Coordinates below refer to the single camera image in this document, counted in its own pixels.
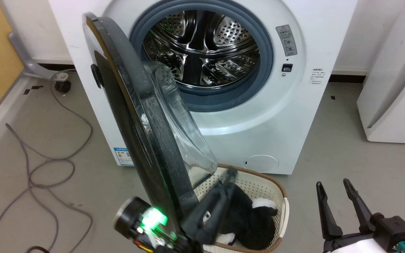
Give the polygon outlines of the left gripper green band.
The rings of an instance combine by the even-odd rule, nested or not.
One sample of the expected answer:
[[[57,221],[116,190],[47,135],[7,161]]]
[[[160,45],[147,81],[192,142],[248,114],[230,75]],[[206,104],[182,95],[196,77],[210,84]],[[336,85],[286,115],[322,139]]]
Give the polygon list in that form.
[[[140,197],[128,199],[115,216],[114,229],[145,253],[202,253],[213,244],[230,206],[237,179],[227,169],[181,223],[185,234],[165,232],[168,218]]]

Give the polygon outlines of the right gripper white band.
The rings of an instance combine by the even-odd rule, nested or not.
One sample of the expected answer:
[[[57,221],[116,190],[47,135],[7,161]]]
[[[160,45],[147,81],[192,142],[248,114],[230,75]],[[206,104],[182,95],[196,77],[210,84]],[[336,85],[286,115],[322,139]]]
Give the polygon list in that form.
[[[316,183],[325,253],[405,253],[405,220],[400,216],[372,214],[349,179],[343,184],[359,221],[359,232],[343,235],[328,205],[322,182]]]

